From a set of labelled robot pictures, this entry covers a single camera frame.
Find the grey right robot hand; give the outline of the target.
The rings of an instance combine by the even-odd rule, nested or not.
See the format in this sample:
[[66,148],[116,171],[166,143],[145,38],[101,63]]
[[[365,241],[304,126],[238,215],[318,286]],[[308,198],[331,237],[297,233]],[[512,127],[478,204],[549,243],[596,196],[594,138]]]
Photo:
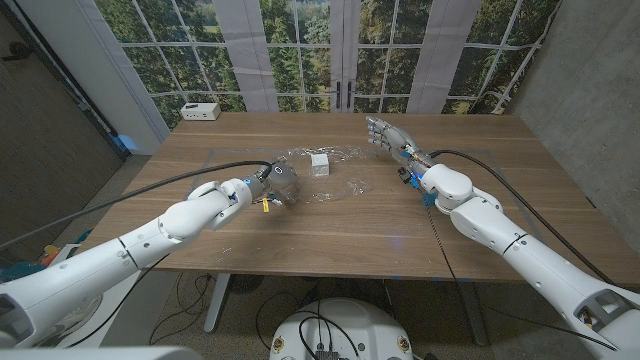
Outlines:
[[405,130],[374,116],[367,116],[366,121],[368,143],[388,151],[405,170],[422,176],[435,165],[435,161],[419,148]]

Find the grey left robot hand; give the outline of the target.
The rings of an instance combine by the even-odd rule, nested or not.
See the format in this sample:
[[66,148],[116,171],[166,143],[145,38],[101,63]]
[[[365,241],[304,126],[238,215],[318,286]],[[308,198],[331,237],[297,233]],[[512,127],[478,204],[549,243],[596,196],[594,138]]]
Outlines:
[[261,165],[254,174],[250,188],[254,200],[273,196],[287,205],[298,200],[298,175],[285,157],[269,160],[271,167]]

